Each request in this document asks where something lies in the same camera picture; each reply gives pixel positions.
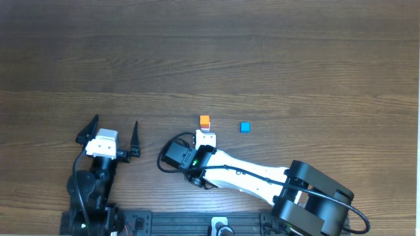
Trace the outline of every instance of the black cable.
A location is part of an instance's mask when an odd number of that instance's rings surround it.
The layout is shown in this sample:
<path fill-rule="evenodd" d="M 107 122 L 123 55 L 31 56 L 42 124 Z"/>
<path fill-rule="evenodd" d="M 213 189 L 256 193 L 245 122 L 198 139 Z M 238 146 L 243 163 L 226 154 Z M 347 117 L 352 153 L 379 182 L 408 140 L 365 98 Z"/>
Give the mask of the black cable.
<path fill-rule="evenodd" d="M 79 156 L 76 158 L 76 160 L 74 160 L 74 164 L 73 164 L 73 182 L 74 182 L 74 188 L 76 190 L 77 198 L 78 198 L 79 203 L 80 203 L 80 208 L 81 208 L 81 211 L 83 213 L 83 217 L 85 218 L 85 224 L 86 224 L 86 228 L 87 228 L 87 234 L 89 236 L 92 236 L 92 234 L 91 234 L 91 223 L 89 221 L 89 216 L 87 215 L 87 211 L 86 211 L 85 205 L 83 204 L 83 199 L 81 197 L 80 189 L 79 189 L 79 182 L 77 181 L 77 175 L 76 175 L 76 172 L 77 172 L 77 163 L 79 162 L 79 160 L 83 156 L 83 154 L 85 154 L 85 150 L 84 149 L 79 154 Z"/>
<path fill-rule="evenodd" d="M 365 234 L 365 233 L 369 232 L 371 226 L 370 226 L 370 222 L 369 222 L 368 218 L 361 211 L 359 211 L 358 209 L 354 208 L 353 206 L 350 206 L 350 205 L 348 205 L 346 203 L 343 203 L 341 201 L 338 201 L 338 200 L 336 200 L 336 199 L 334 199 L 334 198 L 332 198 L 330 196 L 324 195 L 322 193 L 318 193 L 317 191 L 312 191 L 312 190 L 309 190 L 307 188 L 298 187 L 298 186 L 294 186 L 294 185 L 291 185 L 291 184 L 286 184 L 286 183 L 283 183 L 283 182 L 271 180 L 270 178 L 265 178 L 263 176 L 260 176 L 258 174 L 255 174 L 255 173 L 250 172 L 248 170 L 244 170 L 242 168 L 230 167 L 228 165 L 223 165 L 223 166 L 199 167 L 199 168 L 182 168 L 182 169 L 179 169 L 179 170 L 165 170 L 165 169 L 163 169 L 160 166 L 160 160 L 161 160 L 161 156 L 163 155 L 163 152 L 166 151 L 166 149 L 169 147 L 169 145 L 171 144 L 171 142 L 173 142 L 174 140 L 176 140 L 180 136 L 183 136 L 183 135 L 186 135 L 186 134 L 195 136 L 195 134 L 193 134 L 191 132 L 183 132 L 183 133 L 180 133 L 180 134 L 176 135 L 175 137 L 171 138 L 164 145 L 164 147 L 162 148 L 162 150 L 159 152 L 159 155 L 157 156 L 157 167 L 161 171 L 163 171 L 165 173 L 179 173 L 179 172 L 195 172 L 195 171 L 211 170 L 211 169 L 236 170 L 238 172 L 242 172 L 244 174 L 248 174 L 248 175 L 250 175 L 252 177 L 258 178 L 258 179 L 260 179 L 262 181 L 265 181 L 265 182 L 267 182 L 269 184 L 276 184 L 276 185 L 282 186 L 284 188 L 296 189 L 298 191 L 302 191 L 302 192 L 307 193 L 309 195 L 314 195 L 314 196 L 317 196 L 317 197 L 321 197 L 321 198 L 327 199 L 327 200 L 332 201 L 334 203 L 337 203 L 337 204 L 339 204 L 339 205 L 341 205 L 341 206 L 343 206 L 343 207 L 345 207 L 345 208 L 353 211 L 354 213 L 356 213 L 359 217 L 361 217 L 361 219 L 364 221 L 365 226 L 366 226 L 366 228 L 364 230 L 353 230 L 353 229 L 348 229 L 348 228 L 345 228 L 344 227 L 343 228 L 344 231 L 347 231 L 347 232 L 353 233 L 353 234 Z"/>

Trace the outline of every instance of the small block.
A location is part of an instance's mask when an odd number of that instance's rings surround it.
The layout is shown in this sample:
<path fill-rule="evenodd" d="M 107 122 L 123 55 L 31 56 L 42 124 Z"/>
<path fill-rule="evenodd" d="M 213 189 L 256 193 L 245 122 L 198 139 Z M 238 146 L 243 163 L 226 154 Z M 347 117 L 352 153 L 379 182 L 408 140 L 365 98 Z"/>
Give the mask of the small block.
<path fill-rule="evenodd" d="M 251 124 L 249 122 L 241 122 L 241 132 L 242 133 L 249 133 L 251 131 Z"/>
<path fill-rule="evenodd" d="M 209 115 L 200 115 L 199 126 L 201 128 L 209 128 L 210 127 L 210 116 Z"/>

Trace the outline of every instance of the orange cube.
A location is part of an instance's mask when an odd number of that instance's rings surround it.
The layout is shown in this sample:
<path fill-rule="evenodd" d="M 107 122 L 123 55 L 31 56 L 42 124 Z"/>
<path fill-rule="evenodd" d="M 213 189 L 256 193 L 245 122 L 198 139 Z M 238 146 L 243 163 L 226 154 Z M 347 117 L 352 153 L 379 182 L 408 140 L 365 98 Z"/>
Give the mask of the orange cube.
<path fill-rule="evenodd" d="M 200 115 L 199 126 L 200 126 L 200 128 L 210 128 L 210 116 L 209 115 Z"/>

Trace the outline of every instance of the wood grain surface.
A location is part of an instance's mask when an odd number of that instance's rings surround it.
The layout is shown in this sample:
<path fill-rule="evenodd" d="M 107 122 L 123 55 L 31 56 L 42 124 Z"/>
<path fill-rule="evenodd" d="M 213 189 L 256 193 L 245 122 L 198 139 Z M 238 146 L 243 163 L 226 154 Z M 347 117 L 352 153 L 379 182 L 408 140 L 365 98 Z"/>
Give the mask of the wood grain surface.
<path fill-rule="evenodd" d="M 0 0 L 0 233 L 58 233 L 75 136 L 98 113 L 124 148 L 139 121 L 142 156 L 112 191 L 123 208 L 270 209 L 157 169 L 210 115 L 218 148 L 307 162 L 355 193 L 370 235 L 413 235 L 418 25 L 416 0 Z"/>

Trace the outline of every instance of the wooden table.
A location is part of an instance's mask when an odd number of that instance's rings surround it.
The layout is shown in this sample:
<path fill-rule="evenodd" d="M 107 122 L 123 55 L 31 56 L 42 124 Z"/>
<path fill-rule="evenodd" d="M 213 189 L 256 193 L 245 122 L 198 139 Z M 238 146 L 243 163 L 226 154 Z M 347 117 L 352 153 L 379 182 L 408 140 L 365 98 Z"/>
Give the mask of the wooden table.
<path fill-rule="evenodd" d="M 123 148 L 140 124 L 142 156 L 112 192 L 123 208 L 270 208 L 156 168 L 170 137 L 210 115 L 218 148 L 307 162 L 355 193 L 370 235 L 413 235 L 418 25 L 416 0 L 2 0 L 0 232 L 58 233 L 75 136 L 98 113 Z"/>

